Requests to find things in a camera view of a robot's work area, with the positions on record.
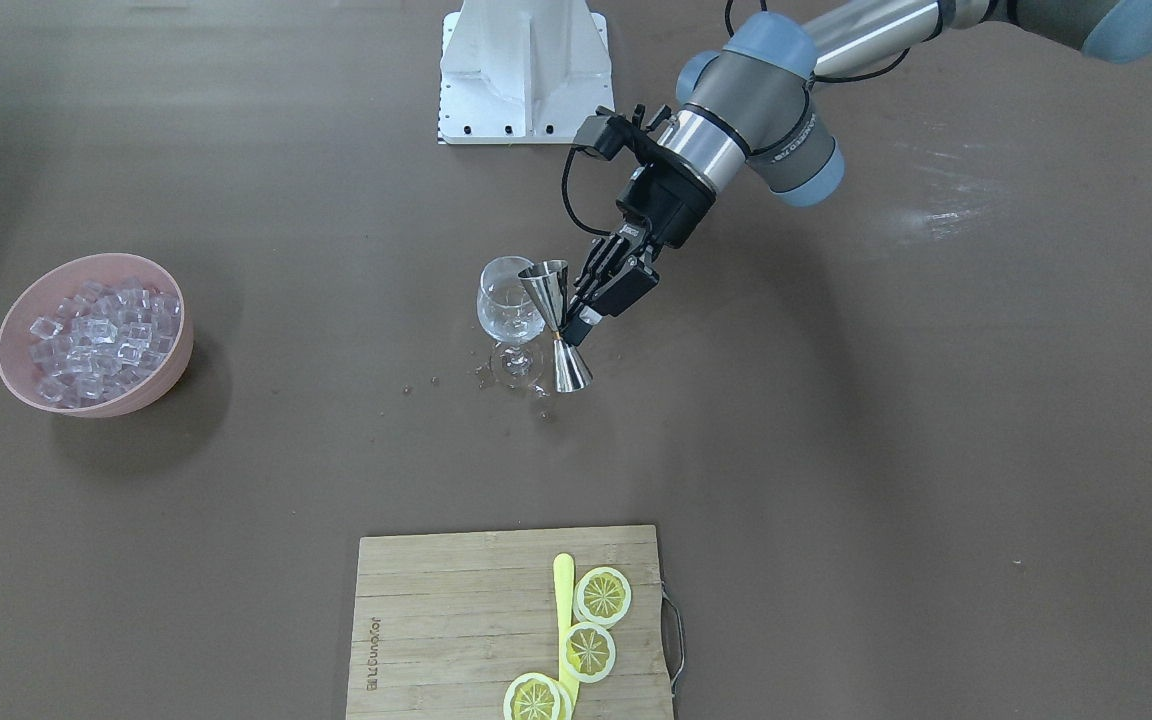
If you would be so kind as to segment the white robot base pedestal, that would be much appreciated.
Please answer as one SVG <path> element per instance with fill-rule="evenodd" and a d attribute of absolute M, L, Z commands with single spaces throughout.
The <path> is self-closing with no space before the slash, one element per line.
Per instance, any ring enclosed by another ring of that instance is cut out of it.
<path fill-rule="evenodd" d="M 607 18 L 585 1 L 467 1 L 442 22 L 435 138 L 567 145 L 614 108 Z"/>

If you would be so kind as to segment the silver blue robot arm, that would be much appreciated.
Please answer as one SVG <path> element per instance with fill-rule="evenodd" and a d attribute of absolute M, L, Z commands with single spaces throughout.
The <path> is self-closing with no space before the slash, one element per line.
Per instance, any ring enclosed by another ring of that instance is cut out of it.
<path fill-rule="evenodd" d="M 563 340 L 579 344 L 653 290 L 660 251 L 684 245 L 740 169 L 794 209 L 836 190 L 846 160 L 814 88 L 876 78 L 946 29 L 986 22 L 1108 63 L 1152 53 L 1152 1 L 850 1 L 806 24 L 758 12 L 722 50 L 685 65 L 677 108 L 654 118 L 599 108 L 573 138 L 573 151 L 602 160 L 628 150 L 637 169 L 617 196 L 622 222 L 600 233 L 559 314 Z"/>

